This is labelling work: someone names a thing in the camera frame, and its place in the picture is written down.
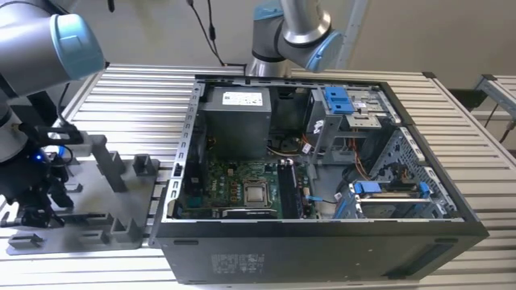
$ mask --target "light blue robot joint cap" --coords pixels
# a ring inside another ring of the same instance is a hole
[[[279,0],[271,0],[255,7],[254,20],[263,20],[283,15],[283,9]]]
[[[342,32],[334,30],[330,33],[328,37],[323,40],[319,45],[319,48],[312,54],[306,65],[307,70],[315,73],[320,73],[323,70],[327,69],[327,67],[335,61],[335,58],[339,55],[343,40],[344,37]]]
[[[98,38],[78,14],[52,15],[52,42],[62,66],[72,80],[104,69],[104,55]]]

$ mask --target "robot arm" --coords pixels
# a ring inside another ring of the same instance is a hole
[[[0,102],[104,68],[90,26],[63,13],[50,0],[0,0]]]
[[[336,58],[343,39],[318,0],[271,1],[255,8],[254,60],[247,74],[288,76],[287,60],[320,73]]]
[[[20,204],[20,216],[15,222],[0,217],[0,227],[64,225],[48,195],[59,207],[74,207],[64,189],[66,163],[42,147],[83,142],[71,124],[62,128],[23,124],[6,102],[103,68],[99,42],[79,15],[64,14],[50,0],[0,0],[0,194],[10,204]],[[70,138],[55,140],[48,133]]]

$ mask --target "power supply label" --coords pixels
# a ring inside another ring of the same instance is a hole
[[[263,106],[262,92],[224,92],[223,105]]]

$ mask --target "label sticker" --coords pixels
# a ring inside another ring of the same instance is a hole
[[[263,106],[262,92],[224,92],[223,105]]]
[[[307,144],[303,146],[303,149],[302,149],[303,153],[304,153],[304,154],[308,154],[310,149],[312,149],[312,146],[311,146],[311,144],[307,143]]]
[[[364,103],[354,103],[355,108],[367,108],[367,105]]]
[[[266,254],[212,254],[215,274],[264,274]]]

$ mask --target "metal grated table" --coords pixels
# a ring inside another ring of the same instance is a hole
[[[500,107],[516,119],[516,76],[484,74],[476,89],[492,97]]]
[[[171,174],[195,74],[240,75],[232,68],[111,65],[84,83],[64,116],[82,130],[106,134],[122,156],[150,153],[163,162],[151,205]],[[516,289],[516,160],[484,130],[436,79],[422,73],[294,71],[295,77],[380,80],[390,83],[448,175],[479,214],[491,237],[418,282],[231,285],[236,289]],[[0,249],[12,231],[0,230]],[[162,251],[148,248],[83,254],[8,256],[0,251],[2,286],[26,289],[226,289],[183,286]]]

